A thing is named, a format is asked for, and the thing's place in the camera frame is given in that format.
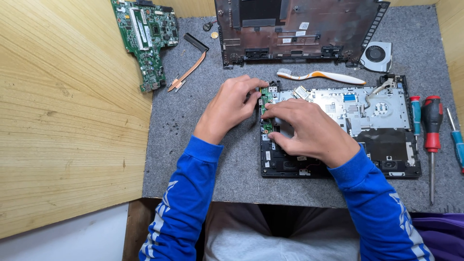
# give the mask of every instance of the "purple cloth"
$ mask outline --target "purple cloth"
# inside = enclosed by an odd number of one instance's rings
[[[464,214],[411,213],[436,261],[464,261]]]

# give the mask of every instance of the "person's left hand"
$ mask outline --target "person's left hand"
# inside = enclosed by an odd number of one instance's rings
[[[248,75],[227,79],[206,107],[193,135],[218,145],[231,128],[253,114],[256,101],[261,97],[261,93],[255,88],[267,86],[265,81],[251,79]]]

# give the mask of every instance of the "red screwdriver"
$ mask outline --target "red screwdriver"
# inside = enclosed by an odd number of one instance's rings
[[[422,121],[427,134],[424,147],[430,152],[430,205],[432,206],[435,199],[435,153],[441,149],[439,133],[443,121],[443,106],[440,96],[429,96],[425,99],[422,106]]]

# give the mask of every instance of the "blue sleeve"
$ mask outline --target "blue sleeve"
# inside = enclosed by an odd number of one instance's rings
[[[195,260],[195,243],[213,196],[223,148],[191,137],[156,207],[155,220],[139,252],[141,261]]]
[[[329,171],[361,236],[361,260],[434,260],[395,189],[362,146],[351,160]]]

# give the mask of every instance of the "toothbrush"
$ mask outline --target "toothbrush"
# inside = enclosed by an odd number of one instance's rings
[[[338,74],[338,73],[332,73],[332,72],[315,71],[305,76],[292,76],[291,70],[279,69],[279,71],[277,72],[277,75],[283,78],[293,79],[293,80],[304,80],[304,79],[313,78],[313,77],[325,77],[325,78],[329,78],[335,81],[349,83],[349,84],[359,84],[359,85],[366,84],[365,81],[360,80],[358,78],[351,77],[348,75]]]

